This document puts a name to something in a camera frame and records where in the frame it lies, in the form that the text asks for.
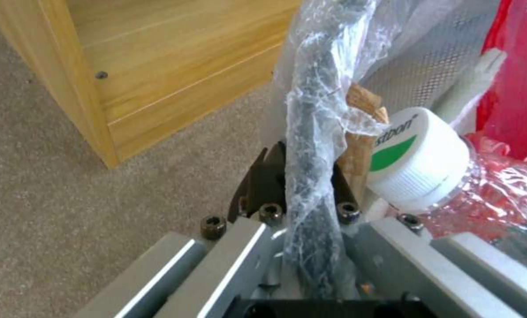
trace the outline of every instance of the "white plastic piece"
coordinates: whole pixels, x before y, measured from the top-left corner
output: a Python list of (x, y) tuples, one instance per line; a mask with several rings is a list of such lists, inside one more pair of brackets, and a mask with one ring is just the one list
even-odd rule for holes
[(399, 210), (421, 211), (457, 187), (469, 149), (428, 109), (402, 110), (391, 123), (374, 148), (368, 187)]

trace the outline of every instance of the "green logo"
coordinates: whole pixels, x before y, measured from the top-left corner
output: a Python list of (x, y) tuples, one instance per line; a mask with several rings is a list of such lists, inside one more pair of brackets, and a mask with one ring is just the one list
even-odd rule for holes
[(370, 171), (379, 171), (395, 163), (409, 150), (416, 138), (417, 136), (414, 135), (402, 143), (377, 151), (371, 157)]

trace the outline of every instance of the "black screw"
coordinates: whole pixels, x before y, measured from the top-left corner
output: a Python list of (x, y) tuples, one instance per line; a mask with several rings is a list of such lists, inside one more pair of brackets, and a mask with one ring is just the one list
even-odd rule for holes
[(269, 226), (276, 226), (281, 223), (283, 209), (277, 203), (265, 203), (259, 208), (259, 221)]
[(219, 216), (207, 216), (201, 221), (201, 235), (208, 240), (217, 240), (226, 233), (226, 220)]
[(108, 78), (108, 73), (106, 73), (105, 71), (98, 71), (98, 72), (96, 72), (94, 77), (96, 79), (107, 79)]
[(408, 213), (403, 213), (402, 215), (399, 215), (397, 217), (397, 220), (403, 223), (414, 233), (419, 233), (425, 227), (425, 225), (421, 222), (421, 219), (419, 219), (416, 215), (409, 215)]
[(356, 222), (361, 213), (358, 205), (352, 202), (338, 203), (336, 205), (336, 212), (338, 214), (338, 221), (346, 225)]

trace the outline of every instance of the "wood piece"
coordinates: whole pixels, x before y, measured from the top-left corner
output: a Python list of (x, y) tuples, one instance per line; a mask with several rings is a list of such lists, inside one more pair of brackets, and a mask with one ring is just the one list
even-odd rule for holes
[(0, 0), (0, 30), (106, 165), (117, 165), (94, 78), (66, 3)]
[[(381, 107), (380, 96), (371, 93), (357, 84), (352, 84), (346, 96), (348, 106), (356, 107), (381, 123), (388, 123), (389, 117), (385, 107)], [(338, 165), (350, 185), (350, 189), (359, 204), (363, 203), (366, 181), (371, 165), (371, 155), (377, 137), (361, 136), (348, 133), (348, 149), (338, 159)]]
[(186, 127), (255, 85), (271, 79), (277, 45), (190, 88), (110, 125), (120, 159), (125, 160)]
[(96, 85), (114, 123), (282, 43), (299, 3), (70, 0), (69, 6), (92, 70), (108, 73)]

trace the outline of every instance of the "gray metal block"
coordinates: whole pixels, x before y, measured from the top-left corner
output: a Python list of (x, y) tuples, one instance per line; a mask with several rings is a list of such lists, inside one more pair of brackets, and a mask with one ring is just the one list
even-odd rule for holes
[(434, 240), (437, 251), (527, 317), (527, 268), (472, 233)]
[(393, 218), (363, 225), (350, 257), (389, 299), (410, 292), (438, 317), (520, 317), (514, 310)]
[(249, 298), (272, 257), (271, 230), (240, 217), (156, 314), (221, 317), (235, 296)]
[(202, 244), (183, 235), (169, 233), (74, 317), (151, 317), (205, 254)]

